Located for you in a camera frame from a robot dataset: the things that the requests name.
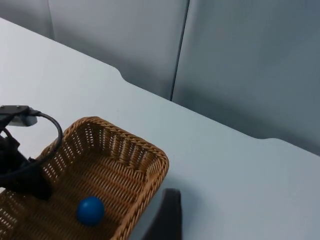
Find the white table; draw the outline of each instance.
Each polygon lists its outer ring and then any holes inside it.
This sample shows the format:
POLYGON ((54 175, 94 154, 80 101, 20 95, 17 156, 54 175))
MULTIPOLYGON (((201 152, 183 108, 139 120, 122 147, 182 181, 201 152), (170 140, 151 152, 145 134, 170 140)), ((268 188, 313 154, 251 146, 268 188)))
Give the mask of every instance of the white table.
MULTIPOLYGON (((185 240, 320 239, 320 158, 278 139, 260 140, 123 80, 118 70, 0 20, 0 103, 29 105, 65 129, 100 116, 164 150, 162 188, 182 194, 185 240)), ((55 137, 45 120, 10 128, 26 156, 55 137)), ((155 215, 151 201, 132 239, 155 215)))

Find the gray wall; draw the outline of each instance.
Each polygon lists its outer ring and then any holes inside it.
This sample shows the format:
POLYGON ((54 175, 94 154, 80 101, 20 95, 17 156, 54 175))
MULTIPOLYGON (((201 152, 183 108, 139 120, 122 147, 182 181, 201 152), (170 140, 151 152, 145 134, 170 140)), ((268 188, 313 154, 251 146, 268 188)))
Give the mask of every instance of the gray wall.
POLYGON ((187 0, 49 0, 55 40, 169 98, 187 0))
POLYGON ((47 0, 0 0, 0 18, 53 38, 47 0))
POLYGON ((320 154, 320 1, 191 0, 173 101, 320 154))

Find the robotic arm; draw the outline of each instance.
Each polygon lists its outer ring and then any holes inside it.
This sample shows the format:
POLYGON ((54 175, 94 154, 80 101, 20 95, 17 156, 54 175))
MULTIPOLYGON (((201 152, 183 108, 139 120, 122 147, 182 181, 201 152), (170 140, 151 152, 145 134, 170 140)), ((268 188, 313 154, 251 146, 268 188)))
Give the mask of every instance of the robotic arm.
POLYGON ((0 106, 0 187, 30 194, 41 200, 48 200, 52 187, 43 176, 41 164, 53 157, 62 144, 63 131, 52 117, 33 110, 29 106, 0 106), (29 127, 36 124, 37 117, 51 121, 58 130, 58 139, 52 150, 41 159, 25 158, 18 150, 19 142, 6 129, 7 126, 29 127))

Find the wicker basket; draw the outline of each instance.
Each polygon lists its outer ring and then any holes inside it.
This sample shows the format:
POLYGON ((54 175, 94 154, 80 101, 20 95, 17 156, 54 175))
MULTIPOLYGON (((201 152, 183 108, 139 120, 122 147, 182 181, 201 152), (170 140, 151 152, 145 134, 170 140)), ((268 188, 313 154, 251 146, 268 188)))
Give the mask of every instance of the wicker basket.
POLYGON ((54 188, 49 201, 8 190, 0 194, 0 239, 127 239, 168 167, 154 145, 99 117, 82 118, 64 132, 61 148, 43 166, 54 188), (88 196, 105 207, 94 227, 76 219, 78 203, 88 196))

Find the blue ball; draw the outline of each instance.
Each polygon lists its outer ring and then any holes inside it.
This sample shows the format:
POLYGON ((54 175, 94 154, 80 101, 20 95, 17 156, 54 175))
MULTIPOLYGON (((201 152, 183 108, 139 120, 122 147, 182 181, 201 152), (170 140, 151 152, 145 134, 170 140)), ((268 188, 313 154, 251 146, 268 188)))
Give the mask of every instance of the blue ball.
POLYGON ((104 204, 95 196, 89 196, 83 199, 76 209, 76 218, 86 226, 97 225, 103 219, 104 214, 104 204))

